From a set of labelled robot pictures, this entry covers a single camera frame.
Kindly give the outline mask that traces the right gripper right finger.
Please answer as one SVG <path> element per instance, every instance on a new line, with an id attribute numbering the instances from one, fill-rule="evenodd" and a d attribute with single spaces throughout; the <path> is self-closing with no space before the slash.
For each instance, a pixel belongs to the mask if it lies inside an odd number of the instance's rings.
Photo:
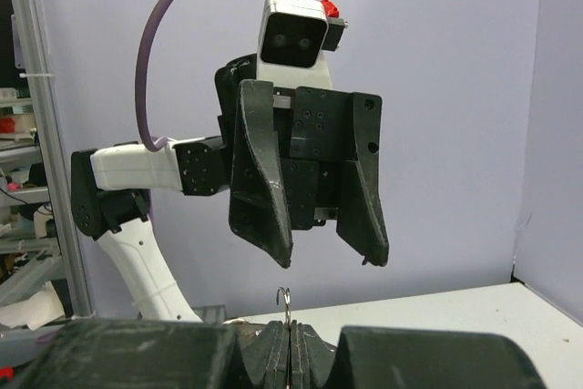
<path id="1" fill-rule="evenodd" d="M 291 327 L 293 388 L 543 388 L 527 354 L 492 333 L 345 326 L 335 345 Z"/>

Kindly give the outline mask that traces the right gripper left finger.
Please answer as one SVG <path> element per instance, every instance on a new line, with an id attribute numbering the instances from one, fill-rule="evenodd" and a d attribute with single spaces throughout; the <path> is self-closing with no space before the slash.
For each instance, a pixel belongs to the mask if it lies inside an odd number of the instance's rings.
<path id="1" fill-rule="evenodd" d="M 285 388 L 281 323 L 82 319 L 60 329 L 18 388 Z"/>

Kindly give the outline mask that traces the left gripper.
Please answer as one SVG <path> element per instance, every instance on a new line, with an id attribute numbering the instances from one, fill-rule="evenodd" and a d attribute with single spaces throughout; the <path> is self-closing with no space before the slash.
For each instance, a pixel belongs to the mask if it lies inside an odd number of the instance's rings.
<path id="1" fill-rule="evenodd" d="M 336 221 L 337 234 L 383 267 L 389 240 L 379 196 L 382 99 L 256 78 L 257 56 L 215 74 L 231 155 L 229 225 L 283 269 L 292 230 Z"/>

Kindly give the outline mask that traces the metal keyring disc with rings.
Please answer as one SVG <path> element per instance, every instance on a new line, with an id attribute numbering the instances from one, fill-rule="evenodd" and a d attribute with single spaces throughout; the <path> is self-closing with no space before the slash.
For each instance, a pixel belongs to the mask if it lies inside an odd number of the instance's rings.
<path id="1" fill-rule="evenodd" d="M 276 304 L 283 305 L 284 325 L 288 330 L 292 327 L 291 291 L 289 288 L 279 287 L 276 292 Z"/>

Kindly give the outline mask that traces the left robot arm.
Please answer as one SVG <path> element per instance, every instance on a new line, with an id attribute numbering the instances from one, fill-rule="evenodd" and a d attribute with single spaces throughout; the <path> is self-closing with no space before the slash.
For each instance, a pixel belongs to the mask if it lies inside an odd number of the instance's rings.
<path id="1" fill-rule="evenodd" d="M 114 262 L 145 319 L 197 320 L 157 244 L 153 189 L 228 191 L 231 231 L 282 268 L 291 264 L 292 234 L 328 221 L 366 263 L 388 262 L 378 190 L 382 99 L 276 86 L 256 77 L 256 64 L 247 55 L 216 72 L 219 135 L 156 152 L 133 142 L 71 157 L 74 222 Z"/>

